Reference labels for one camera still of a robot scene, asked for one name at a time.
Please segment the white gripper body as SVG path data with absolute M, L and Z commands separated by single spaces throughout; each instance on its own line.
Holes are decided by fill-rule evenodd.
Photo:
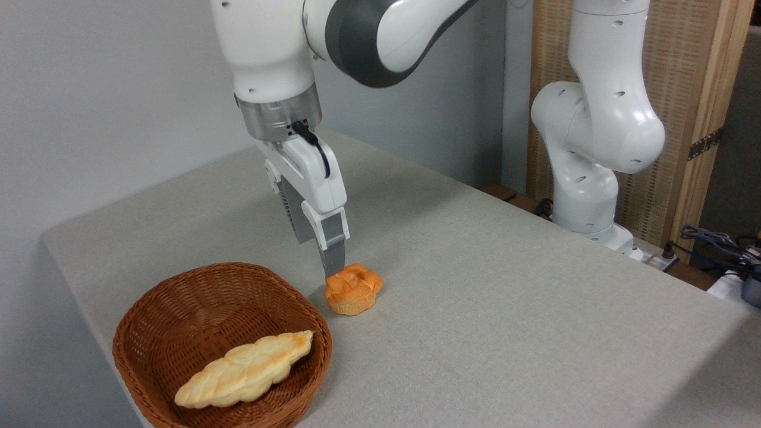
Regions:
M 345 206 L 339 163 L 316 133 L 295 133 L 286 141 L 258 139 L 256 146 L 316 211 L 327 213 Z

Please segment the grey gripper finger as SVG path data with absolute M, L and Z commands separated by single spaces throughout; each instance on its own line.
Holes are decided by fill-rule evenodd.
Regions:
M 293 185 L 279 173 L 271 160 L 265 162 L 268 177 L 272 182 L 273 191 L 280 196 L 288 221 L 294 231 L 297 243 L 304 244 L 315 238 L 315 231 L 309 223 L 301 203 L 304 202 L 302 195 L 293 187 Z
M 320 213 L 307 201 L 301 208 L 315 235 L 325 277 L 332 277 L 345 268 L 345 241 L 350 238 L 345 208 Z

